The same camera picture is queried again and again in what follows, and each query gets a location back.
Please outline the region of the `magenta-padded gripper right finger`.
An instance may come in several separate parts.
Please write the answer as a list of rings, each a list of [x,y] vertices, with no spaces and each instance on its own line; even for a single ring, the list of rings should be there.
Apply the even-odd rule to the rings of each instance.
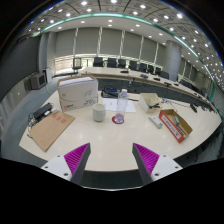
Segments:
[[[167,155],[159,155],[152,150],[133,144],[132,153],[144,185],[182,169],[182,167]]]

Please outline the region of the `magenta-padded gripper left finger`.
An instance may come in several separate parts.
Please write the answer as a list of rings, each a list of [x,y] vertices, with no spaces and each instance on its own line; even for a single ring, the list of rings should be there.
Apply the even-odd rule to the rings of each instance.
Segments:
[[[42,169],[79,185],[90,153],[90,144],[86,143],[65,155],[56,155]]]

